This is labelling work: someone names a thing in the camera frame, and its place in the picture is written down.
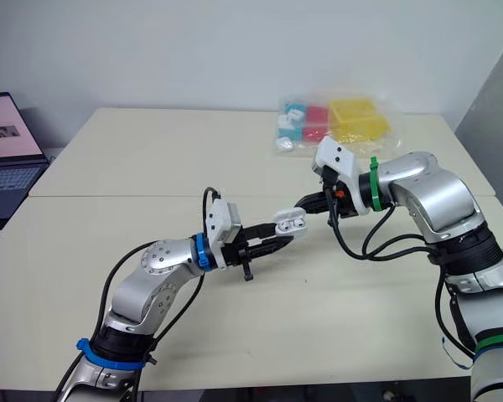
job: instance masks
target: green ring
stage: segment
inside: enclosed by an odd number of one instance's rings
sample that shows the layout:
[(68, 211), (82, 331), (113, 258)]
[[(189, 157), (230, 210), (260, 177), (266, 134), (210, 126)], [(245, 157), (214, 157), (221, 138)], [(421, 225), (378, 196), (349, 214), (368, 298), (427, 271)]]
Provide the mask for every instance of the green ring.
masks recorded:
[(503, 342), (503, 335), (495, 335), (494, 337), (487, 338), (487, 339), (477, 343), (477, 347), (475, 348), (475, 353), (479, 352), (482, 348), (488, 348), (489, 346), (491, 346), (493, 344), (502, 343), (502, 342)]
[(371, 197), (372, 206), (375, 211), (382, 211), (382, 206), (380, 205), (380, 193), (378, 192), (378, 159), (376, 157), (371, 157)]

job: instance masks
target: gray wall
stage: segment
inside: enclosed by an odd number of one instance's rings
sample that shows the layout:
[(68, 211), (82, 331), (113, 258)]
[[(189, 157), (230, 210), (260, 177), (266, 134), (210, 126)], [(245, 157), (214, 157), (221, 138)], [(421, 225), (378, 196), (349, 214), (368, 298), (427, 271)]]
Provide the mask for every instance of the gray wall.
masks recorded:
[(460, 123), (456, 135), (503, 203), (503, 55)]
[(503, 51), (503, 0), (0, 0), (0, 90), (44, 147), (101, 106), (277, 109), (385, 95), (456, 127)]

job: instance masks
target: laptop keyboard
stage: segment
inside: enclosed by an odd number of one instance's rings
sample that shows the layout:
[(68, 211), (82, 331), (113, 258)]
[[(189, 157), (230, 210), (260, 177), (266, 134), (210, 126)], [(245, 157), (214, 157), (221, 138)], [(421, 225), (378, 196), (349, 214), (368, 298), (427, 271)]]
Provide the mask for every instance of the laptop keyboard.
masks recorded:
[(38, 170), (38, 167), (0, 170), (0, 191), (19, 190), (28, 187)]

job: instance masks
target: laptop screen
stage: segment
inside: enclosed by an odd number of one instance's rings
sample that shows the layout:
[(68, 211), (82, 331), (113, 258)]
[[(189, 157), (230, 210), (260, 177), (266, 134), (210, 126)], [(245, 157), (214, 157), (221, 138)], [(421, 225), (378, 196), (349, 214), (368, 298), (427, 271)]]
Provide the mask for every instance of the laptop screen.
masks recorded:
[(41, 156), (35, 142), (13, 99), (7, 93), (0, 94), (0, 158)]

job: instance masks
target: blue cable tie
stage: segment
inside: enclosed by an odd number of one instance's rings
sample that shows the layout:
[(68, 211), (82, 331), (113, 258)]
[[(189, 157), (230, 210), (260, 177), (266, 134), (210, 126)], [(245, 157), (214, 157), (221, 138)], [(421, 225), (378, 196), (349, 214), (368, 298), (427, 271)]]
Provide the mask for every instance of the blue cable tie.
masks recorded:
[(198, 233), (195, 236), (195, 247), (198, 250), (198, 256), (200, 258), (200, 267), (203, 268), (205, 272), (210, 271), (209, 257), (205, 253), (205, 247), (203, 246), (203, 233)]
[(451, 359), (451, 361), (456, 365), (456, 367), (458, 367), (459, 369), (463, 369), (463, 370), (469, 370), (473, 367), (473, 364), (471, 364), (469, 367), (468, 366), (464, 366), (463, 364), (460, 364), (458, 363), (456, 360), (454, 360), (453, 356), (451, 356), (451, 354), (449, 353), (449, 351), (445, 348), (445, 337), (442, 337), (442, 348), (443, 350), (445, 351), (445, 354), (447, 354), (449, 356), (449, 358)]
[(477, 358), (479, 358), (481, 354), (489, 352), (490, 350), (494, 349), (503, 349), (503, 345), (496, 345), (496, 346), (490, 346), (488, 348), (482, 348), (479, 352), (475, 354), (475, 356), (473, 357), (473, 361), (477, 360)]
[(97, 366), (104, 367), (105, 369), (109, 368), (114, 370), (136, 371), (145, 367), (145, 363), (143, 362), (114, 362), (113, 360), (106, 360), (105, 358), (101, 358), (93, 353), (90, 347), (90, 340), (87, 338), (80, 339), (76, 343), (76, 348), (84, 352), (84, 355), (90, 362), (96, 364)]

